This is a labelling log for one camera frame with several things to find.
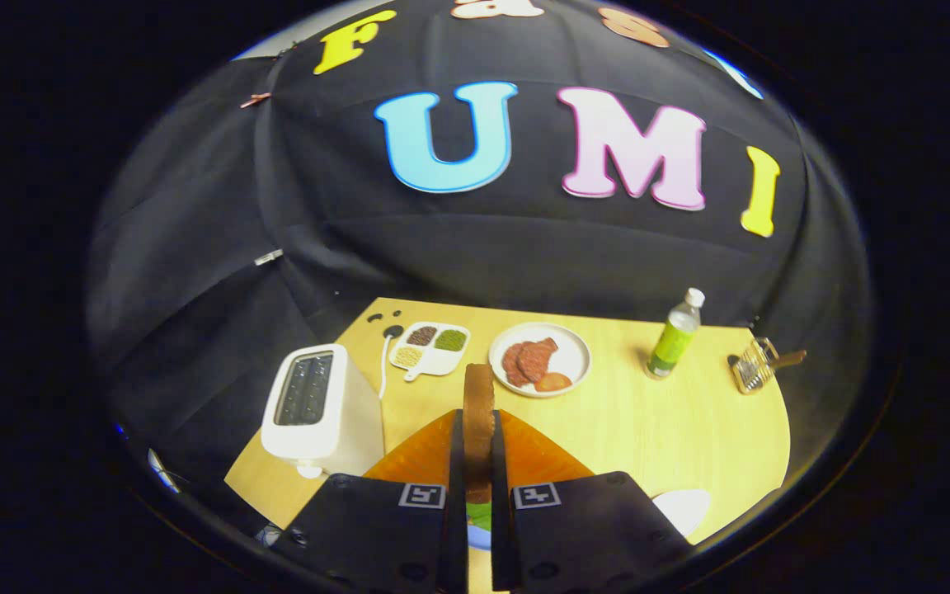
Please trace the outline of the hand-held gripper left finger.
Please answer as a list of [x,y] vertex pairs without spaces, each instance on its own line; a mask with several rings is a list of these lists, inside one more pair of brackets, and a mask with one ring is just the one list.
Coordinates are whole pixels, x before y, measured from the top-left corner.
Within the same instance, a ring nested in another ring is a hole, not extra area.
[[333,474],[280,531],[276,553],[320,593],[465,593],[463,413],[437,423],[440,480]]

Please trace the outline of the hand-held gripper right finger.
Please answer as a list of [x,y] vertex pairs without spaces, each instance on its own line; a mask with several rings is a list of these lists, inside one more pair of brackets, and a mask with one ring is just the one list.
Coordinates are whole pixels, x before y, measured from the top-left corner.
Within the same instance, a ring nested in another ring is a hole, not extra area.
[[508,593],[670,593],[694,547],[625,471],[515,480],[514,428],[491,440],[491,586]]

